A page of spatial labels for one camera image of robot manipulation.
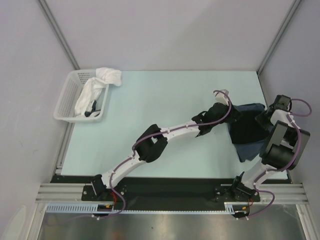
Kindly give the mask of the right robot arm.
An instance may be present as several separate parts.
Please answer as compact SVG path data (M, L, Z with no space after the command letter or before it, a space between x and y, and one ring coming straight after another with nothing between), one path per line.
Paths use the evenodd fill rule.
M310 133L295 123L292 103L292 98L277 95L268 108L261 103L235 106L241 116L228 124L228 131L239 161L260 157L251 169L234 179L230 194L235 200L253 197L268 177L298 164Z

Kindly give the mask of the blue tank top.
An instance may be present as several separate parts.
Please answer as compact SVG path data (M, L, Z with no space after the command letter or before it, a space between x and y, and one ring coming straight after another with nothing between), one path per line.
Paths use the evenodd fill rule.
M244 112L244 111L263 112L265 110L265 106L261 103L234 105L234 107L236 108L236 110L240 112ZM252 161L260 153L260 150L265 142L265 139L255 143L249 143L249 144L233 144L232 143L233 146L235 147L239 161L241 163L245 161Z

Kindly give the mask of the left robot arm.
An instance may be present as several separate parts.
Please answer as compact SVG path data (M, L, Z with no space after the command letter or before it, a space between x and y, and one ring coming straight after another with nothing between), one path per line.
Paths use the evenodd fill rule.
M236 122L241 115L232 104L217 102L209 110L202 111L184 124L163 128L152 124L134 143L131 155L116 167L93 177L93 194L100 200L107 199L124 177L137 167L157 160L171 141L201 137L219 124Z

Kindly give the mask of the black tank top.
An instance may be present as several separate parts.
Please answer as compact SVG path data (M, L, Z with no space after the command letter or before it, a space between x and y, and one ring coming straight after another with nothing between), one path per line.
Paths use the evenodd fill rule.
M243 111L236 121L227 124L229 136L234 145L256 143L269 135L269 131L256 120L260 113L262 112L257 110Z

